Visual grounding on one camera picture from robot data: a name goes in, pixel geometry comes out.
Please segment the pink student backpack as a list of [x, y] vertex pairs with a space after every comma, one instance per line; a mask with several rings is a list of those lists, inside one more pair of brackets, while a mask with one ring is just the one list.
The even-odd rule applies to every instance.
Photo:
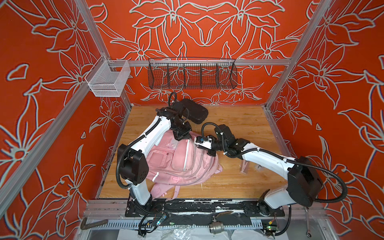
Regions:
[[167, 199], [173, 200], [182, 186], [200, 185], [223, 171], [218, 156], [212, 157], [195, 145], [198, 134], [190, 132], [190, 135], [190, 139], [177, 141], [173, 131], [168, 130], [159, 144], [151, 148], [146, 160], [149, 165], [147, 179], [154, 183], [150, 191], [152, 198], [163, 197], [174, 188], [173, 197]]

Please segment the clear eraser box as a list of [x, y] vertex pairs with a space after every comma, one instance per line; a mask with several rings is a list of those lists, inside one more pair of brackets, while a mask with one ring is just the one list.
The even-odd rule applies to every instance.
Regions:
[[259, 172], [263, 171], [265, 168], [262, 166], [256, 166], [255, 169]]

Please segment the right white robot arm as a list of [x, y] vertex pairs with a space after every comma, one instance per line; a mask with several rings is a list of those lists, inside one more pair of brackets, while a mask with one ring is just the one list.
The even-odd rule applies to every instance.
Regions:
[[[282, 206], [298, 204], [309, 208], [316, 203], [337, 203], [348, 195], [346, 183], [334, 172], [314, 166], [308, 158], [295, 159], [263, 149], [249, 140], [236, 138], [226, 125], [214, 125], [215, 136], [196, 137], [195, 144], [210, 155], [221, 151], [232, 159], [241, 159], [264, 167], [287, 181], [287, 184], [275, 190], [266, 190], [258, 199], [257, 208], [264, 215]], [[318, 172], [334, 178], [341, 185], [341, 193], [333, 199], [319, 199], [323, 181]]]

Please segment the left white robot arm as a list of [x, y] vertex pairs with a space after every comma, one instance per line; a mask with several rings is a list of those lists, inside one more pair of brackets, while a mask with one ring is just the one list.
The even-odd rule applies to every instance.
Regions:
[[189, 116], [189, 110], [179, 104], [177, 93], [172, 92], [168, 98], [168, 106], [156, 109], [156, 116], [145, 131], [127, 146], [118, 150], [116, 179], [120, 188], [130, 190], [134, 202], [144, 207], [151, 201], [146, 178], [149, 166], [146, 160], [154, 145], [160, 143], [163, 135], [172, 130], [177, 141], [190, 139], [191, 125], [184, 118], [184, 112]]

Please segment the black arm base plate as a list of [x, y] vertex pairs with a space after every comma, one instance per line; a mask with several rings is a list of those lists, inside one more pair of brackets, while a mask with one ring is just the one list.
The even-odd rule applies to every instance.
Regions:
[[155, 215], [155, 211], [161, 209], [162, 212], [179, 215], [233, 211], [233, 213], [244, 214], [246, 217], [262, 218], [263, 215], [258, 211], [257, 203], [257, 199], [174, 199], [170, 201], [156, 199], [146, 209], [152, 216]]

